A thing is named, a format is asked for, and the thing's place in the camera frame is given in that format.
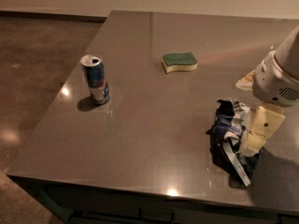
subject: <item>brown floor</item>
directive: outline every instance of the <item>brown floor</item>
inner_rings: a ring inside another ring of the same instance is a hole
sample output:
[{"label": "brown floor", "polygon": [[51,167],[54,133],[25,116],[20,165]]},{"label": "brown floor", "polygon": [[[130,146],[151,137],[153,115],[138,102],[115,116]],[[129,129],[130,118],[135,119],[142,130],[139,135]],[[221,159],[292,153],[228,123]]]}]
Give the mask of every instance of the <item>brown floor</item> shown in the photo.
[{"label": "brown floor", "polygon": [[62,223],[6,172],[101,25],[0,17],[0,223]]}]

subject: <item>green sponge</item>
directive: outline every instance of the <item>green sponge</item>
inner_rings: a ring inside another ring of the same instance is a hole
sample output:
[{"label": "green sponge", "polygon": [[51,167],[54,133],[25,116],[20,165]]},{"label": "green sponge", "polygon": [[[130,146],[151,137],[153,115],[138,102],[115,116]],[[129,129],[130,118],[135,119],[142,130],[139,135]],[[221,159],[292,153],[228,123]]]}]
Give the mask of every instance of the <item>green sponge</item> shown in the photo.
[{"label": "green sponge", "polygon": [[196,58],[191,52],[165,54],[162,64],[167,74],[173,71],[193,71],[197,68]]}]

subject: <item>can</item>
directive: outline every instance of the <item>can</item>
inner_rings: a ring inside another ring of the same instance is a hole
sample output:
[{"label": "can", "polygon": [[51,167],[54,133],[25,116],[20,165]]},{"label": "can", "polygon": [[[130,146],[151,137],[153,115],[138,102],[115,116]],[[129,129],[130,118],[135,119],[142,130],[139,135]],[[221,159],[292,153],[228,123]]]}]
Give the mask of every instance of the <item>can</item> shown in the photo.
[{"label": "can", "polygon": [[103,60],[97,55],[85,55],[80,60],[93,102],[103,105],[109,101],[109,87],[105,79]]}]

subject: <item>can top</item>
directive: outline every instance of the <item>can top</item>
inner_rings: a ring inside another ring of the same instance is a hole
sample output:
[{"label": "can top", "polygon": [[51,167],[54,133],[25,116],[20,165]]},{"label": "can top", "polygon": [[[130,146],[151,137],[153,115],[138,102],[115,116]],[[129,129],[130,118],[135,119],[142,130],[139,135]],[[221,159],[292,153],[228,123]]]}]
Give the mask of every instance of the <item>can top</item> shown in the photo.
[{"label": "can top", "polygon": [[86,55],[80,60],[81,64],[88,67],[93,67],[102,62],[102,58],[96,55]]}]

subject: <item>baseboard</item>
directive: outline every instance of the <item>baseboard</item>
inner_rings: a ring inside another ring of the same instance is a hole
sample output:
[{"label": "baseboard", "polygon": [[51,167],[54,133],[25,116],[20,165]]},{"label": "baseboard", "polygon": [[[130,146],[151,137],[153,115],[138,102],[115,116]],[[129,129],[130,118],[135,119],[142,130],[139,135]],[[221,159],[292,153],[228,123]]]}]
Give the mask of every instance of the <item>baseboard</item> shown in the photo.
[{"label": "baseboard", "polygon": [[35,12],[21,12],[21,11],[3,11],[3,10],[0,10],[0,16],[31,18],[31,19],[65,20],[65,21],[88,21],[88,22],[104,22],[106,20],[106,17],[68,15],[68,14],[49,14],[49,13],[35,13]]}]

